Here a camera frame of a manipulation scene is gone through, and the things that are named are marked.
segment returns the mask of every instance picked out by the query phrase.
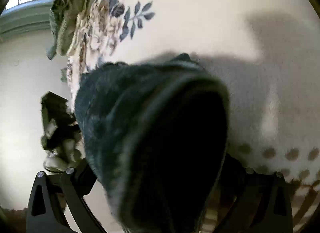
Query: silver bolt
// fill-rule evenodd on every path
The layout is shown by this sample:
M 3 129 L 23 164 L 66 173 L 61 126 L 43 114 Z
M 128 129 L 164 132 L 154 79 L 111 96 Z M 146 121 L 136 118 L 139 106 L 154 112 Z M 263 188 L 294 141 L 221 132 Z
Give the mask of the silver bolt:
M 247 174 L 254 174 L 254 169 L 252 169 L 252 168 L 250 168 L 250 167 L 247 167 L 247 168 L 245 169 L 245 172 L 246 172 Z
M 67 174 L 73 174 L 74 171 L 75 171 L 75 169 L 73 169 L 73 168 L 71 167 L 71 168 L 68 168 L 68 169 L 66 170 L 66 173 L 67 173 Z
M 277 177 L 282 178 L 283 174 L 281 172 L 276 172 Z
M 44 172 L 38 172 L 37 177 L 41 178 L 41 177 L 43 177 L 43 175 L 44 175 Z

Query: dark hole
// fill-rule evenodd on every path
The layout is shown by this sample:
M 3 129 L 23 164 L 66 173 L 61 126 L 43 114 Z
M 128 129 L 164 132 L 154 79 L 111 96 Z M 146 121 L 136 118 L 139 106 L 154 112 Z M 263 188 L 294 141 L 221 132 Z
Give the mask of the dark hole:
M 42 195 L 42 188 L 40 185 L 37 186 L 35 199 L 33 200 L 32 204 L 32 211 L 31 214 L 35 217 L 41 214 L 45 214 L 45 205 Z
M 277 197 L 276 197 L 276 203 L 273 208 L 274 214 L 286 216 L 286 208 L 285 208 L 285 201 L 284 201 L 284 192 L 281 187 L 277 190 Z

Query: blue leaf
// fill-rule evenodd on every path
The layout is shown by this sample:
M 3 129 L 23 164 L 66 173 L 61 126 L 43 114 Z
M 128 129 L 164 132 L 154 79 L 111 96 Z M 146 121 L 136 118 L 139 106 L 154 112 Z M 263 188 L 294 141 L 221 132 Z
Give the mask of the blue leaf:
M 142 8 L 142 11 L 145 12 L 145 11 L 149 10 L 149 9 L 151 8 L 151 5 L 152 5 L 152 2 L 147 3 L 147 4 Z
M 142 20 L 139 18 L 138 19 L 138 28 L 142 29 L 143 25 L 142 25 Z
M 132 27 L 131 27 L 131 31 L 130 31 L 131 39 L 133 38 L 135 30 L 136 30 L 136 23 L 133 21 L 133 24 L 132 24 Z
M 118 3 L 118 0 L 109 0 L 109 11 L 111 12 L 113 7 Z
M 141 7 L 141 3 L 138 1 L 134 8 L 134 15 L 138 13 L 138 11 L 140 10 L 140 7 Z
M 151 20 L 155 16 L 155 13 L 147 13 L 143 15 L 146 20 Z
M 128 22 L 130 19 L 130 14 L 131 14 L 131 12 L 130 12 L 130 7 L 129 7 L 124 15 L 124 25 L 128 25 Z
M 122 34 L 120 35 L 120 41 L 123 41 L 125 37 L 129 34 L 129 28 L 128 26 L 124 25 L 122 27 Z
M 117 4 L 115 8 L 112 10 L 111 15 L 113 17 L 119 18 L 124 13 L 124 5 L 123 4 Z

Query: window sill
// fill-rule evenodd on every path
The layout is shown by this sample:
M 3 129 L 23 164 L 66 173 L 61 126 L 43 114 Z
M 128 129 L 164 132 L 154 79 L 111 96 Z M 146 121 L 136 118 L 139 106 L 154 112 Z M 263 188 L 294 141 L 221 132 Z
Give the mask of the window sill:
M 15 35 L 50 29 L 49 12 L 53 0 L 35 0 L 3 11 L 0 16 L 0 38 L 6 41 Z

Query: folded cloth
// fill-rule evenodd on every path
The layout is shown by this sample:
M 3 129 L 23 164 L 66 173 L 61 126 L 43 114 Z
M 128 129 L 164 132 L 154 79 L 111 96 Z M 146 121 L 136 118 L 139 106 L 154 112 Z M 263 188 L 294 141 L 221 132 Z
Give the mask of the folded cloth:
M 58 53 L 66 55 L 76 29 L 77 16 L 92 0 L 54 0 L 50 9 L 49 21 L 53 35 L 53 45 L 47 50 L 47 57 L 52 60 Z
M 75 116 L 113 216 L 136 232 L 198 229 L 224 158 L 227 113 L 225 86 L 187 54 L 83 74 Z

